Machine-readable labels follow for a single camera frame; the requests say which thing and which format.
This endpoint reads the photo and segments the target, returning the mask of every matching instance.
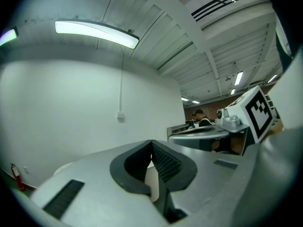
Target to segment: ceiling panel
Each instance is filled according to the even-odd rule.
[[[267,57],[266,57],[266,61],[270,61],[272,59],[276,59],[279,58],[279,53],[278,50],[276,48],[276,43],[274,45],[272,45],[268,51]]]
[[[258,72],[258,74],[253,79],[252,83],[268,79],[268,76],[271,75],[273,71],[277,71],[279,69],[282,69],[282,64],[280,60],[277,60],[275,63],[270,63],[265,68],[263,68],[262,71]]]
[[[259,25],[251,22],[252,24],[249,27],[240,28],[237,30],[237,34],[222,34],[220,37],[221,40],[211,48],[212,52],[216,52],[217,50],[220,50],[226,46],[230,46],[234,43],[241,43],[242,40],[246,40],[248,38],[248,41],[250,40],[250,37],[254,35],[258,35],[259,33],[263,33],[268,30],[268,25]]]
[[[230,93],[233,88],[235,88],[236,90],[243,88],[244,85],[246,85],[248,79],[250,78],[253,70],[254,70],[254,68],[250,68],[250,69],[244,71],[243,75],[242,75],[242,78],[241,78],[241,81],[240,81],[240,84],[238,84],[236,86],[235,86],[235,82],[236,82],[236,79],[237,79],[237,73],[230,74],[228,76],[228,78],[230,80],[226,80],[227,78],[220,79],[220,83],[221,83],[221,87],[222,87],[222,94]]]
[[[280,58],[275,58],[270,61],[264,62],[260,70],[258,71],[258,74],[263,74],[264,71],[273,69],[279,63],[280,63]]]
[[[103,22],[125,31],[131,30],[142,40],[161,14],[163,11],[147,0],[111,0]]]
[[[218,70],[219,77],[224,78],[233,73],[238,73],[239,71],[245,72],[246,70],[253,68],[257,65],[259,57],[260,52],[252,56],[247,56],[242,59],[239,59],[236,62],[226,64]]]
[[[162,12],[131,57],[158,68],[165,59],[189,42],[189,37],[181,27],[170,16]]]
[[[213,70],[210,62],[205,53],[196,54],[182,65],[168,73],[168,76],[176,79],[180,86],[195,80],[199,80],[201,77],[212,74]]]
[[[201,99],[206,100],[215,97],[218,94],[219,94],[219,90],[216,82],[209,83],[199,90],[194,90],[190,93],[187,93],[187,95],[199,101]]]
[[[244,35],[235,40],[232,40],[221,47],[216,47],[212,49],[214,60],[218,69],[226,67],[228,64],[233,64],[237,66],[241,62],[246,60],[248,57],[256,59],[263,50],[266,37],[267,37],[268,26],[263,26],[258,30],[255,30],[248,35]]]
[[[198,77],[195,80],[191,80],[180,86],[181,92],[188,92],[196,88],[203,88],[209,83],[213,83],[216,80],[214,73],[208,73],[202,77]]]

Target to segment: man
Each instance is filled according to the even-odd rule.
[[[201,109],[196,110],[195,116],[197,121],[199,121],[199,127],[212,125]]]
[[[301,0],[270,0],[277,15],[277,49],[283,71],[288,68],[303,41],[301,23],[298,22],[297,9]]]

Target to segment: ceiling beam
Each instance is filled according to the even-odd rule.
[[[266,63],[266,57],[269,54],[270,51],[270,47],[273,43],[274,37],[276,34],[276,23],[270,23],[268,25],[268,32],[267,32],[267,36],[266,36],[266,40],[265,40],[265,44],[260,56],[260,59],[258,61],[258,66],[255,67],[254,71],[252,72],[252,74],[250,75],[249,79],[247,80],[247,83],[245,84],[245,87],[248,87],[252,81],[254,80],[254,78],[256,77],[256,75],[258,74],[260,68]]]
[[[211,53],[210,50],[207,50],[206,52],[206,56],[212,66],[213,72],[214,72],[214,77],[216,78],[217,81],[217,86],[218,86],[218,90],[220,92],[220,96],[222,96],[222,89],[221,89],[221,84],[220,84],[220,80],[219,80],[219,74],[218,74],[218,69],[216,66],[216,63],[214,62],[214,57],[213,54]]]
[[[197,49],[194,44],[191,44],[176,56],[171,58],[167,63],[165,63],[160,69],[158,69],[160,76],[165,76],[167,73],[171,72],[175,68],[181,66],[184,62],[197,55]]]
[[[206,37],[199,24],[194,20],[186,7],[179,0],[148,0],[165,11],[194,43],[199,53],[209,49]]]

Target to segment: fire extinguisher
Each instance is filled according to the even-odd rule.
[[[11,165],[11,167],[10,167],[11,172],[13,173],[13,176],[18,185],[18,188],[20,189],[20,191],[25,192],[25,186],[21,182],[21,178],[20,178],[18,169],[16,168],[15,164],[11,163],[10,165]]]

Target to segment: ceiling light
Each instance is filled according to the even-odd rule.
[[[18,36],[18,30],[17,27],[14,27],[13,29],[5,32],[1,37],[0,37],[0,46],[5,44],[8,41],[11,41],[13,39],[16,39]]]
[[[241,78],[242,78],[242,75],[243,75],[243,71],[238,72],[235,86],[238,85],[238,84],[240,83]]]
[[[270,83],[273,79],[276,78],[276,76],[277,76],[277,74],[275,74],[275,75],[271,78],[271,80],[269,80],[267,83]]]
[[[92,36],[99,39],[109,40],[131,49],[134,49],[139,43],[139,37],[122,29],[97,22],[60,19],[55,22],[55,28],[58,34]]]

